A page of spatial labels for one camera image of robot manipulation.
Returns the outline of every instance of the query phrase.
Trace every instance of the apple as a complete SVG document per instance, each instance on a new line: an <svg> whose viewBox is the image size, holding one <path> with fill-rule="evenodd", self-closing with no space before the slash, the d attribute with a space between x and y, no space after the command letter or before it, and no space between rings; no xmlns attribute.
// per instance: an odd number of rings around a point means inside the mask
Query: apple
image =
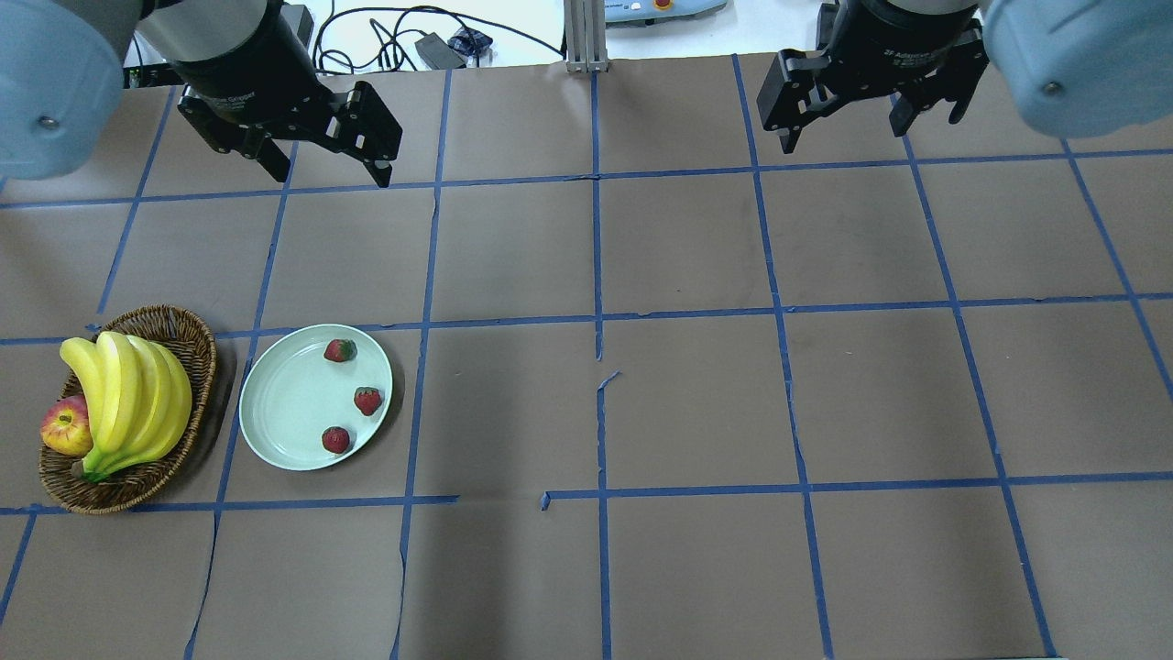
<svg viewBox="0 0 1173 660"><path fill-rule="evenodd" d="M41 440L49 449L66 456L86 456L94 448L89 434L89 409L86 397L66 397L45 414L41 421Z"/></svg>

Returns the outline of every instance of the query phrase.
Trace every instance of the red strawberry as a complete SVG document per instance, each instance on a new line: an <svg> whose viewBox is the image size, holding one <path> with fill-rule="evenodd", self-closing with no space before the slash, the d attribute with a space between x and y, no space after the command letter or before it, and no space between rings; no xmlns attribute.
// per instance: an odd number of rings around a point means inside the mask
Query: red strawberry
<svg viewBox="0 0 1173 660"><path fill-rule="evenodd" d="M331 427L321 435L321 447L326 451L343 454L351 449L351 435L341 427Z"/></svg>
<svg viewBox="0 0 1173 660"><path fill-rule="evenodd" d="M362 415L371 417L382 406L382 395L374 388L359 388L354 390L354 406Z"/></svg>
<svg viewBox="0 0 1173 660"><path fill-rule="evenodd" d="M354 356L359 354L358 347L354 342L350 340L331 340L326 345L326 353L323 358L331 362L348 362L354 360Z"/></svg>

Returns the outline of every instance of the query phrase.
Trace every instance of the brown basket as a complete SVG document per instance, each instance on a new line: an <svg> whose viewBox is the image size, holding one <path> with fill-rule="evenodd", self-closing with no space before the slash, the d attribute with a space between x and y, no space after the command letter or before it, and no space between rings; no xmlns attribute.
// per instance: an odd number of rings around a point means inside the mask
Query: brown basket
<svg viewBox="0 0 1173 660"><path fill-rule="evenodd" d="M102 329L135 335L167 347L183 363L191 381L191 419L178 444L167 456L120 470L109 479L91 484L74 477L70 468L77 457L57 454L41 445L38 471L41 484L74 513L116 513L148 499L175 476L199 435L199 423L208 407L216 376L216 340L208 325L195 313L171 305L150 305L123 313ZM72 372L61 389L61 397L81 394L77 376Z"/></svg>

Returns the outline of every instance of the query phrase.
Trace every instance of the white plate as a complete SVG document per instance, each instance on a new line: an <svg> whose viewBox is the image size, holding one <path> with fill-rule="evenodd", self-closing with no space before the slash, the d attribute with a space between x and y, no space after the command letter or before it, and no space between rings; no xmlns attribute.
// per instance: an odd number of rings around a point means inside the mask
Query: white plate
<svg viewBox="0 0 1173 660"><path fill-rule="evenodd" d="M323 358L331 340L350 340L358 355L350 362ZM354 390L375 388L382 406L365 417L354 406ZM382 347L350 325L303 327L282 338L257 360L240 392L240 433L262 460L285 470L317 470L351 457L362 448L387 415L393 383ZM341 427L351 448L332 454L321 434Z"/></svg>

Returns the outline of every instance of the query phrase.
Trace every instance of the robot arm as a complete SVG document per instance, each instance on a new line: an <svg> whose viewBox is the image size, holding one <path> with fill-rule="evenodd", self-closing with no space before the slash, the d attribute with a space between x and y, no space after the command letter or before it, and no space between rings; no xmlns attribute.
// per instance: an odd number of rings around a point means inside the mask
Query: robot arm
<svg viewBox="0 0 1173 660"><path fill-rule="evenodd" d="M786 152L805 125L860 98L899 95L896 136L938 101L954 103L957 123L988 61L1049 135L1105 135L1173 111L1167 1L836 0L820 9L818 41L813 53L778 53L758 95Z"/></svg>
<svg viewBox="0 0 1173 660"><path fill-rule="evenodd" d="M116 54L137 25L190 86L179 110L212 149L238 151L285 181L290 162L273 140L314 142L361 161L387 186L402 128L366 82L344 94L319 83L280 7L280 0L0 0L0 42L7 42L0 61L5 50L15 59L0 72L0 173L55 176L89 157L121 95Z"/></svg>

